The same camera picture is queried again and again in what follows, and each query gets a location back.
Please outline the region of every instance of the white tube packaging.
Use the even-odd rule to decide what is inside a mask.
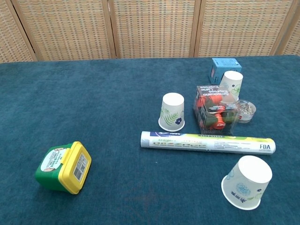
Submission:
[[[275,142],[271,138],[149,131],[142,131],[141,147],[260,155],[271,155],[276,150]]]

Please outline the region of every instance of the blue box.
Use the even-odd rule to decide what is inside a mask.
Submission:
[[[234,58],[212,58],[212,62],[211,73],[209,75],[211,84],[220,84],[226,71],[242,71],[242,66]]]

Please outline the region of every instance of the white paper cup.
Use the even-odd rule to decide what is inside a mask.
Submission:
[[[220,86],[225,86],[232,94],[235,101],[239,99],[240,87],[242,85],[243,75],[237,71],[226,71],[221,80]]]
[[[225,198],[241,210],[256,209],[269,181],[272,170],[262,159],[243,156],[221,183]]]
[[[159,126],[169,132],[179,131],[184,127],[184,97],[178,93],[163,96]]]

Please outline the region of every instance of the green and yellow container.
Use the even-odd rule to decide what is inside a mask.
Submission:
[[[78,194],[88,174],[91,157],[80,142],[52,147],[35,178],[45,188]]]

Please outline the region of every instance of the woven room divider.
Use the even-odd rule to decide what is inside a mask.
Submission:
[[[202,0],[196,57],[274,54],[296,0]]]
[[[300,19],[298,19],[283,54],[296,54],[300,56]]]
[[[0,63],[36,57],[9,0],[0,0]]]
[[[200,0],[109,0],[117,57],[192,57]]]
[[[38,60],[115,58],[107,0],[12,0]]]
[[[300,56],[300,0],[276,54],[296,54]]]

